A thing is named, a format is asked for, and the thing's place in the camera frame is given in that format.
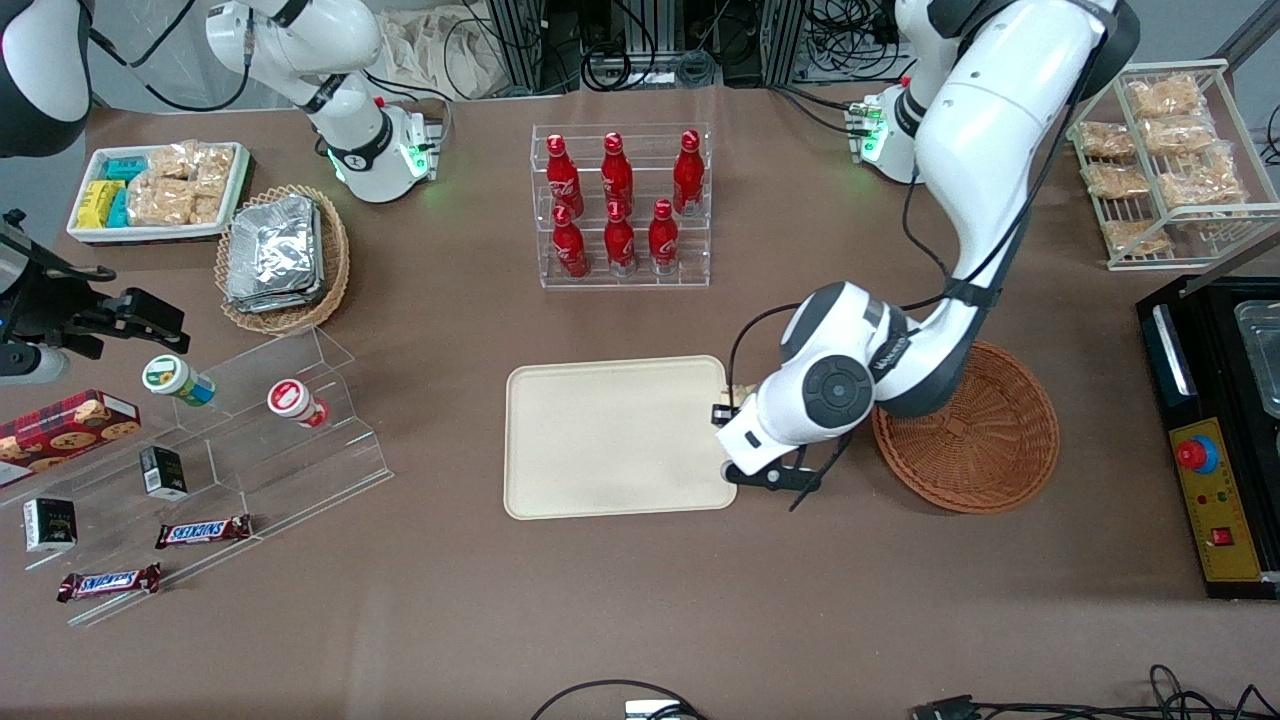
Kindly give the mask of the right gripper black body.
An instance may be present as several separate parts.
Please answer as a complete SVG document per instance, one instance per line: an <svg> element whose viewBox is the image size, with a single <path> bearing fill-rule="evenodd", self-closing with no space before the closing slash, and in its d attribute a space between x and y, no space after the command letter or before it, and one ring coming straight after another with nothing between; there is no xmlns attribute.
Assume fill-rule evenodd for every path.
<svg viewBox="0 0 1280 720"><path fill-rule="evenodd" d="M3 341L40 342L60 332L79 313L96 307L102 293L95 272L77 269L24 232L23 211L3 215Z"/></svg>

